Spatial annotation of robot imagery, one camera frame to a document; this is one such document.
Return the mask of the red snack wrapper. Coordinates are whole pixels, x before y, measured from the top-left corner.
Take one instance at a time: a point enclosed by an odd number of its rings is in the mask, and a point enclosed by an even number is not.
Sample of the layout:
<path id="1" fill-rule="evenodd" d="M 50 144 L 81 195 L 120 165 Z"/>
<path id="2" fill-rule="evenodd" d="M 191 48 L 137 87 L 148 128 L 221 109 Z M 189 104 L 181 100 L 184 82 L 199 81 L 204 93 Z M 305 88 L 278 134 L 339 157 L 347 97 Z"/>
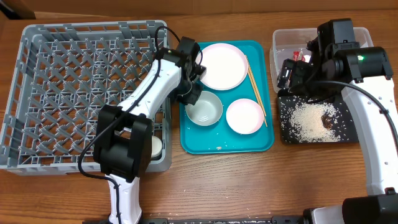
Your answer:
<path id="1" fill-rule="evenodd" d="M 303 51 L 294 51 L 293 52 L 293 60 L 294 61 L 305 61 L 305 57 Z"/>

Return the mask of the grey round bowl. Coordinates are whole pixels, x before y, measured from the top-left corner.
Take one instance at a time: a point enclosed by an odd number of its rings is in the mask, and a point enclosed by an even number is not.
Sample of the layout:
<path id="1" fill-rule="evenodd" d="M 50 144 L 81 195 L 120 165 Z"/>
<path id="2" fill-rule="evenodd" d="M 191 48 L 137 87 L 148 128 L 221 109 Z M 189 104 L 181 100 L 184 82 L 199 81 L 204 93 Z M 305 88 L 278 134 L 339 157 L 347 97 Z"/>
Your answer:
<path id="1" fill-rule="evenodd" d="M 218 122 L 223 114 L 221 100 L 210 91 L 203 91 L 194 105 L 185 107 L 188 118 L 199 126 L 211 126 Z"/>

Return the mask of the large white round plate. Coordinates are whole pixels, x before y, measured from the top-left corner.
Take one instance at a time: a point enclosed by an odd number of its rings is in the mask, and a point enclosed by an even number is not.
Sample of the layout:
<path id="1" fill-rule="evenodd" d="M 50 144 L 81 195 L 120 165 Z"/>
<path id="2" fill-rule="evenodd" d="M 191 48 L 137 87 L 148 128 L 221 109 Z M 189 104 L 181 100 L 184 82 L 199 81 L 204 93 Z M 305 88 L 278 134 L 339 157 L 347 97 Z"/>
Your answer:
<path id="1" fill-rule="evenodd" d="M 237 47 L 216 43 L 205 47 L 198 54 L 197 63 L 206 68 L 200 78 L 202 84 L 213 90 L 231 90 L 239 86 L 248 73 L 248 60 Z"/>

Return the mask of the wooden chopstick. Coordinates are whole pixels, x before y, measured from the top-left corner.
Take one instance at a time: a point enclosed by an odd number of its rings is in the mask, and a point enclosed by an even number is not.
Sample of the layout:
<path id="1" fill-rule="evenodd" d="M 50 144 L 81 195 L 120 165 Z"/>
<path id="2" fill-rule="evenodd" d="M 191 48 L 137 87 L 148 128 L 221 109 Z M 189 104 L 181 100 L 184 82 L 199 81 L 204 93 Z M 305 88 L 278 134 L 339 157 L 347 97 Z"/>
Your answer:
<path id="1" fill-rule="evenodd" d="M 262 113 L 264 115 L 264 123 L 265 123 L 266 127 L 268 127 L 266 110 L 265 110 L 264 104 L 262 102 L 261 94 L 260 94 L 259 89 L 257 87 L 257 83 L 256 83 L 256 80 L 254 78 L 254 74 L 252 72 L 251 65 L 249 63 L 249 59 L 248 59 L 247 56 L 246 56 L 246 60 L 247 60 L 247 63 L 248 63 L 248 75 L 249 75 L 249 79 L 250 79 L 250 82 L 251 82 L 251 85 L 252 85 L 252 89 L 254 91 L 257 103 L 261 107 Z"/>
<path id="2" fill-rule="evenodd" d="M 259 89 L 258 89 L 258 87 L 256 85 L 256 81 L 254 79 L 254 74 L 252 72 L 250 64 L 248 64 L 248 75 L 249 75 L 249 79 L 250 79 L 250 82 L 251 82 L 251 85 L 252 85 L 252 89 L 254 90 L 254 94 L 256 96 L 257 103 L 261 107 L 262 112 L 263 112 L 264 116 L 266 117 L 267 115 L 266 115 L 265 107 L 264 107 L 264 105 L 262 103 L 262 98 L 261 98 Z"/>

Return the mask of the pink bowl with food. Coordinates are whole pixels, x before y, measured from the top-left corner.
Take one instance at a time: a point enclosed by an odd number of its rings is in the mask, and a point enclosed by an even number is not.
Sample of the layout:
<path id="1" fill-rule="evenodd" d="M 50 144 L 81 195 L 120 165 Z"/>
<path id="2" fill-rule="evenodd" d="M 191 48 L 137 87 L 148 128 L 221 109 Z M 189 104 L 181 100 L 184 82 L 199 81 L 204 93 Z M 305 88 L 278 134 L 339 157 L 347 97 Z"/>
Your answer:
<path id="1" fill-rule="evenodd" d="M 264 124 L 264 113 L 255 101 L 241 98 L 228 106 L 226 121 L 238 134 L 253 134 Z"/>

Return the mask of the small white cup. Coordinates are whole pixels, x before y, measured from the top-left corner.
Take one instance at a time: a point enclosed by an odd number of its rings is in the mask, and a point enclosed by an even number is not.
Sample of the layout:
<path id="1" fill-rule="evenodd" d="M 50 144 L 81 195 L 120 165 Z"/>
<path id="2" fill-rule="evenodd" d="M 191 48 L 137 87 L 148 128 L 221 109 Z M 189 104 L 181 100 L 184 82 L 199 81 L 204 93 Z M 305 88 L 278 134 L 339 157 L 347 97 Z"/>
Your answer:
<path id="1" fill-rule="evenodd" d="M 157 136 L 152 136 L 152 160 L 159 160 L 162 154 L 162 147 L 162 140 L 159 139 Z"/>

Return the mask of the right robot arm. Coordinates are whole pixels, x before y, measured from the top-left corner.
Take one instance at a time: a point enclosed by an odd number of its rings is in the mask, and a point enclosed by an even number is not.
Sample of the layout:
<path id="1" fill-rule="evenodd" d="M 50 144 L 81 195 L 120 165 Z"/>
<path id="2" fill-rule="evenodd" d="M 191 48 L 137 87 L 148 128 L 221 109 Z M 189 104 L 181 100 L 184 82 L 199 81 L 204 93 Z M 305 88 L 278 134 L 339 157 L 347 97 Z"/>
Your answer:
<path id="1" fill-rule="evenodd" d="M 278 86 L 318 101 L 341 94 L 366 169 L 367 196 L 308 208 L 300 223 L 397 223 L 397 109 L 392 68 L 381 47 L 317 52 L 314 62 L 286 59 Z"/>

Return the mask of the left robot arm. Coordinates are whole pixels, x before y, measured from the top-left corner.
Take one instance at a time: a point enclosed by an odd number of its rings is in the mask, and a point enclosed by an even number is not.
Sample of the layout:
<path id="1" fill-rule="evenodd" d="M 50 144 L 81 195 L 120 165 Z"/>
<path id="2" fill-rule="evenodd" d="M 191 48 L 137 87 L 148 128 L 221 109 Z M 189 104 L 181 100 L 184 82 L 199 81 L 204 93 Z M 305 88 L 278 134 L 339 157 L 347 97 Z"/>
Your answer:
<path id="1" fill-rule="evenodd" d="M 162 48 L 129 97 L 100 109 L 93 156 L 111 190 L 110 223 L 139 223 L 139 179 L 151 161 L 152 120 L 168 96 L 185 105 L 198 101 L 203 88 L 196 81 L 206 72 L 202 58 L 197 44 Z"/>

